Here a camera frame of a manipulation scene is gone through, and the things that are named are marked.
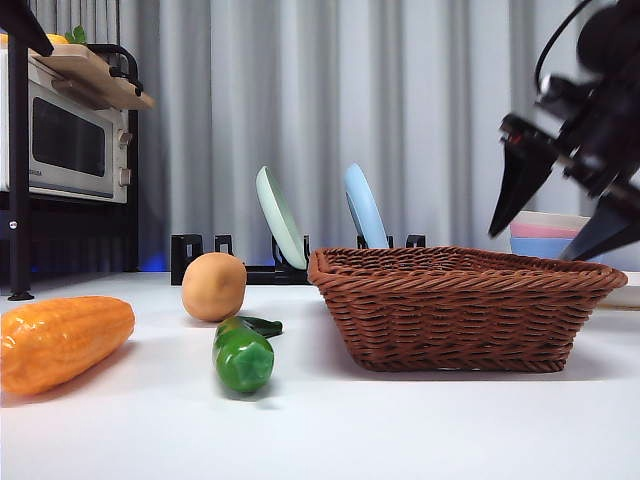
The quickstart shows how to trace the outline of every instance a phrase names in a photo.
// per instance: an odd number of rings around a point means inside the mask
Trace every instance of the cucumber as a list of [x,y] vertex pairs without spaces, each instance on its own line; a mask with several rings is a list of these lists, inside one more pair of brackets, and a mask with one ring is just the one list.
[[264,386],[271,378],[274,361],[267,338],[281,333],[281,322],[242,316],[224,320],[213,342],[213,362],[222,383],[243,393]]

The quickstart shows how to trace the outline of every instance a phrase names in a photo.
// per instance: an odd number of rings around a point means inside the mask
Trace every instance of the cutting board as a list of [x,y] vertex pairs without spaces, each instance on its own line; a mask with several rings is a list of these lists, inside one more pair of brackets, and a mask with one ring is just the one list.
[[33,58],[63,77],[79,82],[100,96],[106,103],[119,110],[143,110],[153,108],[155,100],[124,78],[114,78],[109,64],[84,45],[55,45],[49,57],[34,54]]

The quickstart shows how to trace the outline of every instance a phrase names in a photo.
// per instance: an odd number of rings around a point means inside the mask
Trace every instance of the toaster oven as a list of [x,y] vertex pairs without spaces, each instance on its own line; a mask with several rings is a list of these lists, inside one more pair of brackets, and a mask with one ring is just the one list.
[[[0,50],[0,191],[9,191],[8,51]],[[29,190],[127,202],[131,170],[127,112],[95,110],[62,88],[65,79],[29,58]]]

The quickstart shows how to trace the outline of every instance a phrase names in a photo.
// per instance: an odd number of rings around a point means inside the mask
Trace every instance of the wicker basket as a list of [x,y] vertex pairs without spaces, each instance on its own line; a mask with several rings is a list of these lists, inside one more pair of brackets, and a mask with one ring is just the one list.
[[458,247],[323,248],[309,280],[369,370],[556,372],[593,308],[627,277]]

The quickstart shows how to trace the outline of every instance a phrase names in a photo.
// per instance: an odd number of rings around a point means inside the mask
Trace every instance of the oven window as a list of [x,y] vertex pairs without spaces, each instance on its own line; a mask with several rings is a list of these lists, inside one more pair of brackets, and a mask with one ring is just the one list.
[[33,99],[33,158],[104,176],[104,130],[41,98]]

